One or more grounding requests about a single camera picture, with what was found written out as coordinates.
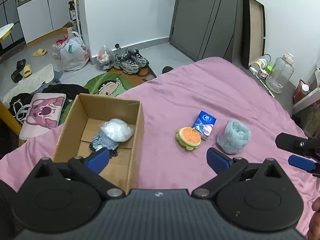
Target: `gray door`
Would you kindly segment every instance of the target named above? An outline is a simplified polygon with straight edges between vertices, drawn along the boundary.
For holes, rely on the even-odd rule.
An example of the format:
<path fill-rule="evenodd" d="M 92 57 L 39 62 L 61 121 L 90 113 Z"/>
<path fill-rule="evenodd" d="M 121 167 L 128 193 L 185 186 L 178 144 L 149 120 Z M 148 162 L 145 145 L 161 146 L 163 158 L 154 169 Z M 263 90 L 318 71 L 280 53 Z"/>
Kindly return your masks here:
<path fill-rule="evenodd" d="M 208 32 L 210 32 L 208 43 L 204 42 L 199 59 L 207 57 L 223 58 L 225 56 L 233 35 L 236 7 L 237 0 L 221 0 L 213 28 L 208 29 Z"/>
<path fill-rule="evenodd" d="M 178 0 L 170 43 L 197 60 L 215 0 Z"/>

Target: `white cap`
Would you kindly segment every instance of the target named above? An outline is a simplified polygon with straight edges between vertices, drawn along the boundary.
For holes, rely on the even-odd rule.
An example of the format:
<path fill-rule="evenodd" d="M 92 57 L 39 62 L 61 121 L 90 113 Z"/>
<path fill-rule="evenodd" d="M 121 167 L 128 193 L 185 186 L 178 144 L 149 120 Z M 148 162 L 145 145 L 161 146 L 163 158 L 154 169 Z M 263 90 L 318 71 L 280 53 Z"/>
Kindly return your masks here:
<path fill-rule="evenodd" d="M 286 62 L 288 62 L 290 65 L 293 63 L 293 55 L 291 53 L 284 54 L 282 57 Z"/>
<path fill-rule="evenodd" d="M 303 84 L 303 85 L 301 86 L 301 92 L 302 92 L 303 94 L 306 94 L 308 91 L 309 91 L 309 86 L 306 85 L 306 84 Z"/>

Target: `blue tissue packet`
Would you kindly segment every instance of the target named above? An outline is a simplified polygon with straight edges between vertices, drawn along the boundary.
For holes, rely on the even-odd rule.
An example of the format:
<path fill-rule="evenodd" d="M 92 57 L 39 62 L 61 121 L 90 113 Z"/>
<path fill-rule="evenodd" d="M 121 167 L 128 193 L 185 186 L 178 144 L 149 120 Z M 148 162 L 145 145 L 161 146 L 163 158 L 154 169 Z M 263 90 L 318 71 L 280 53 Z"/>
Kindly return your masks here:
<path fill-rule="evenodd" d="M 196 129 L 200 133 L 203 140 L 207 140 L 215 122 L 216 119 L 212 115 L 201 111 L 192 128 Z"/>

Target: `bed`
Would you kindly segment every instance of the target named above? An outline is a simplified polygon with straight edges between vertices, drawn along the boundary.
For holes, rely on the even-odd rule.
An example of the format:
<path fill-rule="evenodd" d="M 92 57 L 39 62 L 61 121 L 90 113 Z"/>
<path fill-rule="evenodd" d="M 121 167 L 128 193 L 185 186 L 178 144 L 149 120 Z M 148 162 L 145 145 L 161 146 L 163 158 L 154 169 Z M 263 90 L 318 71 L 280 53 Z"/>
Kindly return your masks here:
<path fill-rule="evenodd" d="M 216 176 L 207 165 L 206 151 L 217 147 L 216 135 L 229 119 L 247 125 L 252 138 L 238 156 L 261 163 L 275 158 L 304 201 L 297 229 L 305 235 L 313 214 L 312 202 L 319 196 L 319 182 L 310 174 L 288 165 L 291 155 L 276 147 L 281 132 L 304 137 L 281 105 L 239 68 L 218 57 L 181 66 L 132 88 L 120 98 L 140 100 L 145 134 L 140 164 L 140 188 L 187 188 L 190 192 Z M 191 126 L 203 110 L 217 118 L 207 141 L 192 152 L 175 140 L 179 128 Z M 37 161 L 54 153 L 62 127 L 27 141 L 0 161 L 0 179 L 18 190 Z"/>

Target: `white cabinet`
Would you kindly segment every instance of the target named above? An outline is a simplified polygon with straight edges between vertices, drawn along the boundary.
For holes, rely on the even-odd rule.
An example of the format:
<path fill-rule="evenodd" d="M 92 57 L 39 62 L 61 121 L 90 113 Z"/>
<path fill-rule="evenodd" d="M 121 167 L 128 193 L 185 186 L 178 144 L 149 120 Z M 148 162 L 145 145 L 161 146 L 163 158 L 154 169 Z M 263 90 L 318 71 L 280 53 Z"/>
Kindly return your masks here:
<path fill-rule="evenodd" d="M 71 21 L 69 15 L 69 4 L 72 0 L 48 0 L 53 30 L 62 28 L 68 21 Z"/>
<path fill-rule="evenodd" d="M 53 32 L 48 0 L 31 0 L 17 9 L 26 43 Z"/>

